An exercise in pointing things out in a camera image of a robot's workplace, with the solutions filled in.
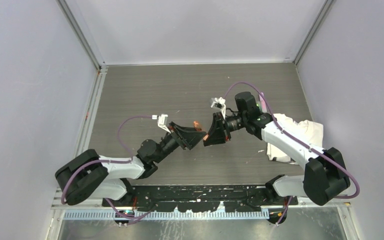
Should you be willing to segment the pink highlighter pen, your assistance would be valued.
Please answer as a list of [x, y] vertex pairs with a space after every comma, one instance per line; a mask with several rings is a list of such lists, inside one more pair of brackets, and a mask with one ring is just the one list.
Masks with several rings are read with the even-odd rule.
[[261, 102], [261, 104], [265, 104], [265, 99], [264, 99], [264, 93], [263, 92], [259, 93], [259, 101]]

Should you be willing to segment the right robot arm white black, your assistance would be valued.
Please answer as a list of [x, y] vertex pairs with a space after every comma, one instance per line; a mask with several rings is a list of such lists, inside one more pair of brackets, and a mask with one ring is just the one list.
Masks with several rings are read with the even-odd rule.
[[278, 205], [285, 197], [297, 196], [323, 206], [350, 187], [350, 177], [345, 173], [346, 166], [339, 150], [324, 149], [289, 133], [268, 110], [262, 109], [249, 91], [236, 94], [234, 99], [237, 110], [232, 115], [226, 115], [224, 98], [211, 99], [211, 108], [218, 111], [213, 114], [203, 144], [206, 147], [225, 144], [232, 132], [245, 129], [296, 161], [304, 170], [303, 175], [281, 174], [265, 183], [263, 195], [270, 204]]

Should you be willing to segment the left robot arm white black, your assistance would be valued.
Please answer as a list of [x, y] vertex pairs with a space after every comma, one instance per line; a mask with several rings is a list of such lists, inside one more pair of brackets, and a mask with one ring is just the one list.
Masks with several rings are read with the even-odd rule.
[[160, 142], [146, 139], [130, 157], [105, 157], [95, 149], [87, 149], [55, 172], [62, 191], [61, 203], [74, 206], [89, 198], [102, 198], [127, 207], [134, 199], [129, 179], [150, 177], [176, 149], [192, 150], [206, 134], [199, 127], [170, 122]]

